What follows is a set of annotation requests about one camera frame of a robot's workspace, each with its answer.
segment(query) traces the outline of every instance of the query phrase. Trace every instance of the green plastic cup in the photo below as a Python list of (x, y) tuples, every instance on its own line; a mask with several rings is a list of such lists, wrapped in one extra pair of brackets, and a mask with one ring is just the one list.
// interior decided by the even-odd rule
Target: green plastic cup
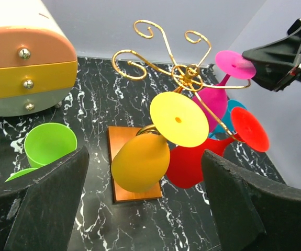
[(67, 126), (45, 123), (33, 128), (24, 143), (32, 168), (46, 166), (77, 149), (77, 137)]
[(16, 172), (16, 173), (14, 173), (13, 175), (11, 175), (5, 182), (10, 181), (10, 180), (15, 179), (15, 178), (18, 178), (18, 177), (20, 177), (20, 176), (22, 176), (22, 175), (25, 175), (25, 174), (27, 174), (27, 173), (30, 173), (30, 172), (32, 172), (32, 171), (34, 171), (34, 170), (36, 170), (36, 169), (37, 169), (37, 168), (27, 168), (27, 169), (18, 171), (18, 172)]

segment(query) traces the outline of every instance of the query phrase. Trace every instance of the table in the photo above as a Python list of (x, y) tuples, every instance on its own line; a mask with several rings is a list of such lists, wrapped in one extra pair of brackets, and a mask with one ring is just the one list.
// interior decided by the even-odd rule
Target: table
[[(137, 74), (126, 62), (119, 62), (119, 66)], [(172, 68), (161, 67), (169, 71)], [(202, 76), (210, 83), (217, 83), (211, 65), (202, 69)], [(69, 251), (221, 250), (203, 184), (182, 190), (164, 177), (162, 198), (113, 204), (108, 126), (151, 124), (150, 101), (156, 94), (174, 88), (172, 79), (152, 69), (145, 80), (133, 82), (118, 75), (110, 60), (79, 58), (78, 78), (61, 108), (0, 118), (0, 183), (11, 173), (28, 167), (23, 143), (30, 129), (41, 123), (64, 123), (77, 135), (79, 146), (86, 145), (90, 152)], [(225, 158), (283, 182), (265, 154), (242, 143), (231, 144)]]

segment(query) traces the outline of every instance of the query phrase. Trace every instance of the wooden base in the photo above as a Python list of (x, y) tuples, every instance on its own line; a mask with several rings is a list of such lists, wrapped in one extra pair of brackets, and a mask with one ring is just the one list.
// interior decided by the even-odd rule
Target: wooden base
[[(141, 128), (136, 127), (108, 127), (108, 143), (110, 162), (117, 155), (120, 149), (133, 137)], [(122, 189), (112, 178), (114, 202), (125, 202), (135, 200), (150, 200), (162, 197), (160, 183), (147, 192), (128, 192)]]

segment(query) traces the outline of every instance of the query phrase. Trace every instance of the gold scroll arm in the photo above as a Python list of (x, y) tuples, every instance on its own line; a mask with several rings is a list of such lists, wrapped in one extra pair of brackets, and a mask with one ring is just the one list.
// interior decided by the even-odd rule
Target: gold scroll arm
[(218, 86), (218, 85), (207, 85), (207, 84), (203, 84), (204, 87), (207, 88), (213, 88), (213, 89), (245, 89), (249, 86), (251, 86), (251, 81), (250, 79), (248, 79), (248, 84), (247, 85), (239, 85), (239, 86)]
[[(194, 34), (197, 35), (199, 38), (197, 40), (193, 40), (191, 39), (188, 35), (189, 34)], [(203, 61), (206, 59), (206, 57), (209, 55), (211, 49), (212, 49), (212, 45), (211, 42), (201, 33), (194, 31), (194, 30), (188, 30), (185, 32), (184, 34), (185, 39), (187, 41), (189, 41), (190, 43), (199, 43), (201, 40), (204, 40), (207, 44), (208, 44), (208, 50), (206, 52), (206, 54), (203, 56), (203, 58), (200, 60), (200, 62), (197, 64), (197, 67), (200, 67), (200, 65), (203, 63)]]
[(158, 132), (158, 130), (156, 129), (154, 124), (146, 125), (145, 127), (141, 128), (136, 133), (136, 136), (144, 134), (144, 133), (153, 133), (153, 134), (160, 135), (160, 133)]
[(137, 67), (138, 69), (142, 70), (143, 74), (142, 76), (138, 76), (138, 77), (135, 77), (135, 76), (131, 76), (131, 75), (128, 75), (127, 73), (123, 72), (122, 70), (119, 69), (119, 67), (117, 66), (116, 64), (116, 57), (119, 56), (120, 54), (123, 54), (123, 53), (131, 53), (133, 54), (134, 56), (138, 57), (140, 60), (144, 61), (147, 65), (149, 65), (150, 67), (152, 67), (154, 70), (158, 71), (158, 72), (161, 72), (165, 75), (168, 75), (168, 76), (171, 76), (171, 73), (170, 72), (167, 72), (159, 67), (157, 67), (156, 65), (154, 65), (153, 63), (149, 62), (147, 59), (145, 59), (144, 57), (142, 57), (139, 53), (137, 53), (136, 51), (133, 51), (133, 50), (121, 50), (121, 51), (118, 51), (116, 52), (113, 57), (112, 57), (112, 66), (113, 68), (120, 74), (122, 75), (123, 77), (125, 78), (128, 78), (130, 80), (142, 80), (142, 79), (145, 79), (145, 77), (147, 76), (147, 70), (144, 66), (142, 66), (141, 64), (138, 64), (138, 63), (135, 63), (131, 60), (128, 61), (128, 64), (129, 65), (133, 65), (135, 67)]
[(138, 35), (142, 36), (143, 38), (148, 38), (148, 39), (153, 38), (153, 37), (154, 37), (154, 32), (152, 31), (151, 27), (149, 26), (149, 27), (148, 27), (148, 31), (149, 31), (150, 35), (146, 35), (146, 34), (142, 33), (142, 32), (139, 31), (138, 28), (136, 27), (136, 25), (137, 25), (138, 23), (143, 23), (143, 24), (152, 25), (152, 26), (156, 27), (157, 29), (159, 29), (159, 31), (162, 33), (162, 37), (163, 37), (163, 39), (164, 39), (164, 43), (165, 43), (165, 46), (166, 46), (166, 50), (168, 51), (169, 57), (170, 57), (172, 63), (173, 63), (174, 65), (177, 65), (176, 60), (175, 60), (175, 58), (174, 58), (174, 56), (173, 56), (173, 54), (172, 54), (172, 52), (171, 52), (171, 49), (170, 49), (170, 46), (169, 46), (169, 42), (168, 42), (168, 39), (166, 38), (166, 34), (165, 34), (163, 28), (162, 28), (161, 26), (159, 26), (158, 24), (155, 24), (154, 22), (151, 22), (151, 21), (148, 21), (148, 20), (137, 20), (137, 21), (134, 23), (133, 28), (134, 28), (135, 32), (136, 32)]

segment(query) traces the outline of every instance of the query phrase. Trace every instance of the gray wall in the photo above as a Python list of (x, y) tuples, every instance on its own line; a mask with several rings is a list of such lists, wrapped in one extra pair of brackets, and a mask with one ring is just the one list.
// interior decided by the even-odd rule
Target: gray wall
[[(118, 50), (133, 49), (157, 62), (169, 62), (164, 42), (159, 32), (151, 40), (139, 37), (132, 29), (137, 19), (161, 25), (181, 63), (197, 63), (205, 51), (204, 44), (185, 41), (184, 32), (203, 33), (214, 46), (206, 63), (213, 63), (220, 50), (241, 53), (286, 36), (289, 26), (301, 17), (298, 0), (43, 2), (78, 55), (111, 58)], [(293, 83), (278, 93), (254, 84), (228, 94), (246, 104), (261, 121), (271, 140), (269, 157), (289, 185), (301, 188), (301, 84)]]
[[(185, 31), (196, 30), (211, 41), (214, 49), (208, 62), (212, 62), (266, 0), (42, 1), (80, 56), (107, 59), (119, 50), (133, 49), (151, 61), (169, 62), (159, 31), (150, 40), (134, 32), (132, 24), (146, 19), (163, 27), (177, 61), (198, 63), (207, 45), (190, 44)], [(146, 25), (140, 27), (147, 31)]]
[[(290, 25), (300, 17), (301, 1), (267, 0), (229, 49), (242, 53), (286, 37)], [(261, 121), (270, 137), (268, 156), (289, 185), (301, 188), (301, 83), (294, 82), (277, 93), (254, 84), (228, 94)]]

